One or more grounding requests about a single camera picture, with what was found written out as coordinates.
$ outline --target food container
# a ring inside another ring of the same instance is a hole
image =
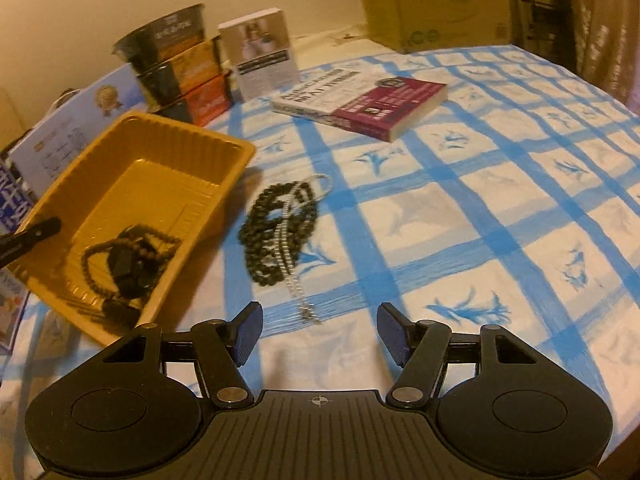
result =
[[[167,105],[220,75],[216,39],[203,41],[138,77],[159,105]]]
[[[114,45],[113,53],[131,63],[138,73],[146,72],[204,41],[203,7],[187,7],[137,28]]]
[[[227,75],[219,75],[170,105],[160,108],[156,114],[196,126],[206,126],[231,108],[226,80]]]
[[[137,224],[180,238],[140,305],[138,323],[151,322],[198,240],[220,225],[225,199],[254,152],[246,140],[192,124],[141,112],[124,115],[66,168],[18,230],[58,217],[60,231],[9,268],[42,301],[108,345],[127,329],[103,315],[103,298],[85,282],[80,260],[86,248]],[[89,268],[100,286],[114,290],[104,254],[91,258]]]

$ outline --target product box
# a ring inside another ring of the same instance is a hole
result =
[[[219,75],[189,92],[156,114],[183,123],[206,126],[231,108],[226,75]]]
[[[156,65],[138,79],[159,105],[167,105],[221,72],[217,41],[209,40]]]
[[[369,37],[398,52],[507,44],[510,0],[362,0]]]
[[[72,160],[128,110],[148,106],[131,65],[104,76],[46,116],[10,151],[24,181],[40,198]]]
[[[245,101],[300,82],[280,9],[221,23],[218,29]]]

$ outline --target bed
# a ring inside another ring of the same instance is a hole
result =
[[[455,332],[503,324],[602,396],[611,453],[640,417],[640,120],[513,46],[402,56],[351,34],[334,40],[302,50],[303,64],[320,64],[305,78],[377,70],[446,82],[449,100],[393,144],[275,114],[267,99],[215,120],[257,155],[225,229],[195,250],[159,322],[186,330],[257,300],[264,330],[241,368],[254,391],[382,393],[398,373],[376,335],[382,301]],[[283,283],[251,283],[238,242],[264,187],[313,173],[334,182],[298,266],[320,325],[301,320]],[[28,403],[98,350],[31,299],[0,387],[2,480],[39,475],[22,429]],[[196,390],[188,368],[169,375]],[[452,368],[446,387],[471,374]]]

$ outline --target beige wall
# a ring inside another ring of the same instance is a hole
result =
[[[222,21],[272,6],[285,11],[292,35],[364,21],[360,0],[0,0],[0,87],[33,124],[65,88],[119,65],[111,55],[117,39],[199,2],[210,36]]]

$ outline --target brown curtain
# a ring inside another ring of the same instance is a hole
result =
[[[640,0],[572,0],[577,73],[626,103],[634,84]]]

